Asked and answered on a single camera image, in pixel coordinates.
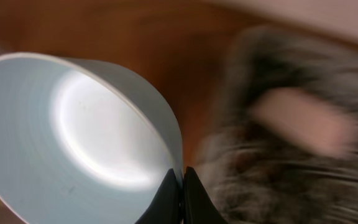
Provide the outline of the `white pink bowl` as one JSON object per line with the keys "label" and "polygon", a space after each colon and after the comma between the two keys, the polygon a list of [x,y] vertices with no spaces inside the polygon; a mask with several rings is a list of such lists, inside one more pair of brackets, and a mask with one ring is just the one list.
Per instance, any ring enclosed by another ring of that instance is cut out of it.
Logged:
{"label": "white pink bowl", "polygon": [[275,88],[249,108],[257,123],[312,154],[343,158],[358,141],[358,120],[299,88]]}

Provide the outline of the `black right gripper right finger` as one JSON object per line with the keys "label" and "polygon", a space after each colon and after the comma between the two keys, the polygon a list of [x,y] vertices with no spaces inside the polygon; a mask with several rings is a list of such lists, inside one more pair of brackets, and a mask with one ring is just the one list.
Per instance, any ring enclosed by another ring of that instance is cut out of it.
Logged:
{"label": "black right gripper right finger", "polygon": [[227,224],[213,205],[196,171],[187,167],[183,182],[184,224]]}

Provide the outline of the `light blue bowl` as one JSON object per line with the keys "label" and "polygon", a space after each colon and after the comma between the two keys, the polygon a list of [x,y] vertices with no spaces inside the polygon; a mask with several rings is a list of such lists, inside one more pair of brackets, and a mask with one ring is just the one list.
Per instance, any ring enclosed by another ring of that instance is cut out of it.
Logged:
{"label": "light blue bowl", "polygon": [[100,60],[0,55],[0,199],[26,223],[135,223],[163,181],[183,187],[182,138],[146,79]]}

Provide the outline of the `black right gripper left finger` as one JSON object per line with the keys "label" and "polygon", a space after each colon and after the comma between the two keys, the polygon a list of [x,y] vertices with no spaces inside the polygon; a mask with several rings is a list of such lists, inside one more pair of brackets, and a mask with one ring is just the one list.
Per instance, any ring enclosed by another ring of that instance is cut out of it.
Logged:
{"label": "black right gripper left finger", "polygon": [[169,169],[151,204],[135,224],[179,224],[180,222],[180,188],[173,169]]}

